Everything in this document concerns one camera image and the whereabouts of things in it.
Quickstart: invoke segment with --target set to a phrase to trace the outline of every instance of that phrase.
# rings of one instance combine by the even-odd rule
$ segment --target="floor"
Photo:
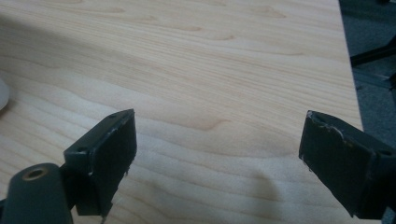
[[[340,0],[349,55],[386,45],[396,35],[396,4]],[[396,148],[396,104],[388,78],[396,73],[396,55],[353,68],[361,121],[366,133]],[[382,223],[391,223],[387,211]]]

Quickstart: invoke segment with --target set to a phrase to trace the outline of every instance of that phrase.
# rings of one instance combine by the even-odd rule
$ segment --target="screw hole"
[[[31,171],[26,172],[22,179],[25,181],[31,181],[31,180],[36,180],[38,178],[40,178],[41,176],[46,175],[49,172],[49,170],[45,167],[38,167],[35,168]]]
[[[88,150],[87,147],[79,147],[79,148],[77,149],[77,152],[84,152],[84,151],[87,151],[87,150]]]
[[[381,153],[383,155],[386,155],[386,156],[391,156],[392,155],[392,152],[388,151],[388,150],[379,150],[379,153]]]

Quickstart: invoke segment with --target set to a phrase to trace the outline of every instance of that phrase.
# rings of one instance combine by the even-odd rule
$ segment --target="light wood surface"
[[[109,224],[368,222],[298,159],[308,109],[361,126],[336,0],[2,0],[0,78],[1,198],[134,108]]]

